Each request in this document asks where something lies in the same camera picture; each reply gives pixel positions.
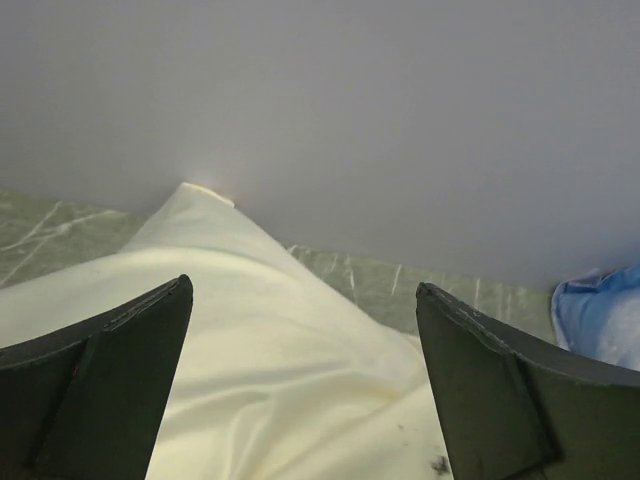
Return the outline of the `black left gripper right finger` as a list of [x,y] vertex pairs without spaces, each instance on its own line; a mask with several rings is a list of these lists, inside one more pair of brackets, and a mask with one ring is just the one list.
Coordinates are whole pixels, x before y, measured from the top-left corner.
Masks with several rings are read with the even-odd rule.
[[540,340],[431,283],[416,299],[454,478],[638,478],[638,372]]

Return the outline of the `blue Elsa pillow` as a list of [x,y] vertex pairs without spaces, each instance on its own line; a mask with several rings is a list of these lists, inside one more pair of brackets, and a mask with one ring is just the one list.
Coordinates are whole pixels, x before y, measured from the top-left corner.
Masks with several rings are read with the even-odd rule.
[[639,266],[559,284],[551,319],[559,346],[581,356],[639,369]]

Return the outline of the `cream pillowcase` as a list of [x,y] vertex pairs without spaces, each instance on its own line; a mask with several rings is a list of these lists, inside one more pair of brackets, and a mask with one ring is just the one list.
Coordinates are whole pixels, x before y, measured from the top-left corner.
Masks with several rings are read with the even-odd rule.
[[419,340],[372,320],[217,194],[182,184],[117,254],[1,292],[9,345],[181,274],[194,306],[152,479],[433,479]]

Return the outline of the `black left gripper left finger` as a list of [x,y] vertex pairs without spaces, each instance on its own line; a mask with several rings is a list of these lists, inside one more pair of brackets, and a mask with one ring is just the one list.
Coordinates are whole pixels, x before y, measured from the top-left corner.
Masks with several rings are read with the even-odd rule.
[[2,348],[2,478],[144,478],[192,306],[192,282],[181,275]]

